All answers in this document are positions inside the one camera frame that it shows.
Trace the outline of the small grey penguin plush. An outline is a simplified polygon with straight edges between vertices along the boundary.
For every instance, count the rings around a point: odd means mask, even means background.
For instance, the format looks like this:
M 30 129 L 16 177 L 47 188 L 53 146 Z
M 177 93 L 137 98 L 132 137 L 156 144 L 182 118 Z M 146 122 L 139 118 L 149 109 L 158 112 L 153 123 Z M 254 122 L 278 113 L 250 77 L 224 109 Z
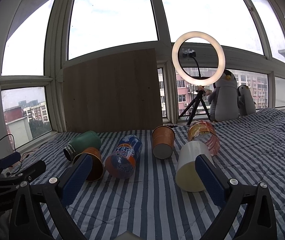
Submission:
M 238 109 L 240 116 L 246 116 L 256 113 L 256 107 L 248 86 L 241 85 L 237 88 Z

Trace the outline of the green thermos bottle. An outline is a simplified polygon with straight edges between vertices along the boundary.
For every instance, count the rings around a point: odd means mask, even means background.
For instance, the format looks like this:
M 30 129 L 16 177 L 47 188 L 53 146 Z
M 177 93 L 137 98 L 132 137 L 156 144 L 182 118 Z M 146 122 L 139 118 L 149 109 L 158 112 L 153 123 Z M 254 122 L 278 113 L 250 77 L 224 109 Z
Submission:
M 63 148 L 63 152 L 68 161 L 73 161 L 76 155 L 82 153 L 89 147 L 93 147 L 98 150 L 101 147 L 101 139 L 94 131 L 87 131 L 71 139 Z

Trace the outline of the black tripod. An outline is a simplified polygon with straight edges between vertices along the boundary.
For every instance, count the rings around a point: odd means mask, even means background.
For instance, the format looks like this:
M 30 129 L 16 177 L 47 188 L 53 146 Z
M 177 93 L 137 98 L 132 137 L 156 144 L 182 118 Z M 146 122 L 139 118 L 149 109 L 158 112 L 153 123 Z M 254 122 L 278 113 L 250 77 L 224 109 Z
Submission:
M 178 118 L 180 119 L 181 117 L 184 116 L 184 114 L 190 109 L 192 108 L 191 113 L 189 114 L 188 117 L 188 121 L 187 121 L 187 125 L 190 125 L 192 120 L 194 119 L 195 115 L 196 115 L 196 111 L 198 109 L 198 106 L 200 103 L 202 103 L 202 106 L 204 107 L 204 111 L 208 117 L 208 119 L 210 120 L 210 114 L 209 111 L 207 109 L 207 106 L 203 100 L 203 97 L 205 96 L 205 90 L 197 90 L 197 95 L 196 97 L 188 104 L 188 106 L 183 110 L 183 112 L 178 116 Z

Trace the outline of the blue striped quilt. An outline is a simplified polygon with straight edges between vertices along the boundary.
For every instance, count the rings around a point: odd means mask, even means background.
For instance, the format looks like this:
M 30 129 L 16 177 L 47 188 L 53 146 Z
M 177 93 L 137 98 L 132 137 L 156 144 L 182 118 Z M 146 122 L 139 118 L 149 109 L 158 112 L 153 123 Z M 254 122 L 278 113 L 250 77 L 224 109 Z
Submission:
M 214 124 L 220 149 L 213 162 L 242 184 L 268 184 L 277 237 L 285 239 L 285 112 L 266 108 L 253 115 Z M 176 127 L 170 158 L 152 154 L 152 132 L 134 130 L 142 151 L 126 180 L 105 173 L 85 183 L 67 207 L 88 239 L 114 239 L 125 231 L 143 239 L 199 239 L 219 208 L 205 191 L 188 193 L 175 182 L 179 152 L 187 143 L 186 126 Z

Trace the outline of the blue orange soda bottle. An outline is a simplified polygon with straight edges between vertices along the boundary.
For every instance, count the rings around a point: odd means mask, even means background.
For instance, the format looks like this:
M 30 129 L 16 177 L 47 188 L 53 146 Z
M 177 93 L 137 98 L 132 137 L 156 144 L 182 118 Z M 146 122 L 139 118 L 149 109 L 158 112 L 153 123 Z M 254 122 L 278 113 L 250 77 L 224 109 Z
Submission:
M 141 150 L 142 142 L 136 135 L 122 137 L 115 150 L 106 159 L 107 171 L 115 178 L 130 178 L 134 173 Z

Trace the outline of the orange paper cup white base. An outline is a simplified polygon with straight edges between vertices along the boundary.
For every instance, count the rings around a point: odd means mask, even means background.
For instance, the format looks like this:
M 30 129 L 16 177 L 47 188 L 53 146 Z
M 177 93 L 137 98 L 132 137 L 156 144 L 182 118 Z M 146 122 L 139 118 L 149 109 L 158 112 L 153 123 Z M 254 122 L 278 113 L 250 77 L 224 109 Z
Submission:
M 152 153 L 158 159 L 167 159 L 172 155 L 175 133 L 168 126 L 158 126 L 152 133 Z

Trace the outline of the orange paper cup open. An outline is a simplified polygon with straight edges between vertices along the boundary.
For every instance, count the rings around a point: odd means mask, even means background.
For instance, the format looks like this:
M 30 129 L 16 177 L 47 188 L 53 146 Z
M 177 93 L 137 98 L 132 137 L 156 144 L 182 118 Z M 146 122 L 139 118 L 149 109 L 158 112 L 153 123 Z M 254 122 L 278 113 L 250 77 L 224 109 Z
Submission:
M 104 175 L 104 165 L 99 150 L 94 147 L 86 148 L 83 152 L 74 157 L 72 163 L 74 164 L 82 154 L 88 154 L 92 158 L 91 171 L 89 172 L 85 181 L 93 182 L 100 180 Z

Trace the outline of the red yellow plastic cup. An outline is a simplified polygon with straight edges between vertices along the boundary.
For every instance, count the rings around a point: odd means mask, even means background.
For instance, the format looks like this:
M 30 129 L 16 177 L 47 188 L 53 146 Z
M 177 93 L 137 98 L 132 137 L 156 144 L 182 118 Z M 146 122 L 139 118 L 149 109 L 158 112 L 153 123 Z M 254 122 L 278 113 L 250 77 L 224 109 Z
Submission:
M 220 149 L 220 140 L 215 132 L 214 126 L 207 121 L 195 121 L 189 127 L 187 133 L 188 141 L 201 141 L 203 142 L 210 154 L 215 156 Z

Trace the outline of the wooden board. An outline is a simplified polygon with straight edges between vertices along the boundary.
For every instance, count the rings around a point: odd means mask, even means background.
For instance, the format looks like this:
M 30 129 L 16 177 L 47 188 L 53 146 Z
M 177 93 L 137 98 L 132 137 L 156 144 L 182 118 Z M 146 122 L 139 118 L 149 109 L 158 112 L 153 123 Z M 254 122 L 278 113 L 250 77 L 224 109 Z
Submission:
M 119 132 L 162 125 L 154 49 L 78 63 L 63 71 L 68 132 Z

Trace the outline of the webcam on gooseneck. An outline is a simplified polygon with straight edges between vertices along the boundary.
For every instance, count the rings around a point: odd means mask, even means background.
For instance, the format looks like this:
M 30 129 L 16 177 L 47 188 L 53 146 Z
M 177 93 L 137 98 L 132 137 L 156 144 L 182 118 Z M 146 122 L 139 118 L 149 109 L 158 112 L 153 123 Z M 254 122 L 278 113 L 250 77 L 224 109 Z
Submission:
M 183 58 L 187 58 L 187 57 L 192 58 L 194 60 L 194 62 L 196 63 L 197 70 L 198 70 L 198 77 L 202 77 L 199 63 L 196 60 L 196 52 L 193 49 L 183 50 Z

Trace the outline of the large grey penguin plush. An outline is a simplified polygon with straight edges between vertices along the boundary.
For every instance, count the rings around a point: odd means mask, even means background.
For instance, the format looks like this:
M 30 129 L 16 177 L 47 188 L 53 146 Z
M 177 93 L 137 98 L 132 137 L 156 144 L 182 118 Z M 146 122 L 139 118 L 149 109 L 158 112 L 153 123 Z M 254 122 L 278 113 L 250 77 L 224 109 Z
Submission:
M 221 122 L 237 119 L 239 117 L 238 94 L 234 74 L 225 69 L 213 87 L 212 93 L 207 97 L 210 104 L 210 120 Z

